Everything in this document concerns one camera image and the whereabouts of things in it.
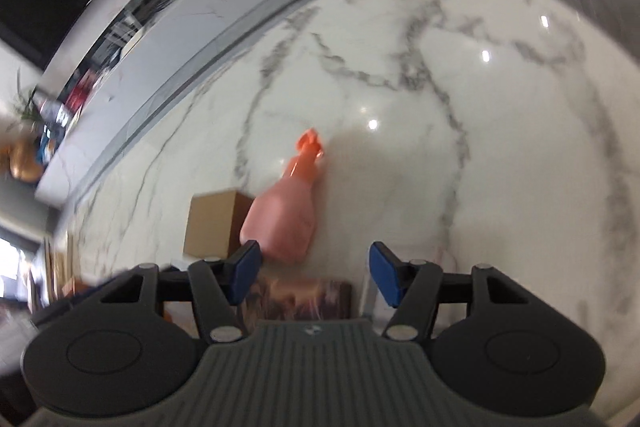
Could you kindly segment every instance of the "orange spray nozzle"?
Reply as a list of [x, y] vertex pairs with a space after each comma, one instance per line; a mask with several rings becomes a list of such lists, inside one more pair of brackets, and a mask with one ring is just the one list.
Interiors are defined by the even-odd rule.
[[296, 149], [300, 154], [289, 161], [284, 176], [295, 176], [311, 184], [318, 176], [316, 160], [324, 153], [318, 132], [315, 129], [305, 131], [296, 143]]

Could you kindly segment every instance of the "gray ribbed panel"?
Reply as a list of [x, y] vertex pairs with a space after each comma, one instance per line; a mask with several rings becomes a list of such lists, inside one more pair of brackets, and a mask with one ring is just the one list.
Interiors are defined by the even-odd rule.
[[517, 419], [473, 406], [438, 379], [416, 344], [377, 337], [367, 321], [265, 323], [248, 340], [209, 347], [164, 402], [83, 421], [41, 410], [29, 427], [602, 427], [587, 408]]

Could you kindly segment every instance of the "cardboard box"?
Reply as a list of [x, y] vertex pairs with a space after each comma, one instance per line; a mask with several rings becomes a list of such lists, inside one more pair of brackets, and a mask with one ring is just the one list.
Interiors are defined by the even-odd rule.
[[240, 228], [253, 198], [237, 190], [191, 198], [184, 253], [198, 259], [226, 259], [240, 248]]

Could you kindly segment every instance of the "bottle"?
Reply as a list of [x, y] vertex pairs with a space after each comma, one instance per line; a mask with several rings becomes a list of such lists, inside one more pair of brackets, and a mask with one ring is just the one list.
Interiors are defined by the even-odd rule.
[[267, 259], [292, 264], [302, 261], [316, 228], [311, 188], [318, 177], [316, 160], [322, 145], [315, 129], [309, 129], [296, 144], [283, 176], [273, 187], [255, 198], [247, 213], [240, 242], [256, 240]]

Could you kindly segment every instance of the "pink bottle body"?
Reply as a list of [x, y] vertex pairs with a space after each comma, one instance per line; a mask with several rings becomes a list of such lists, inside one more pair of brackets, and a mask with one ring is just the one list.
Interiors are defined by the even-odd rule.
[[291, 176], [255, 198], [240, 230], [240, 242], [244, 245], [253, 239], [267, 259], [298, 263], [306, 257], [315, 228], [311, 185]]

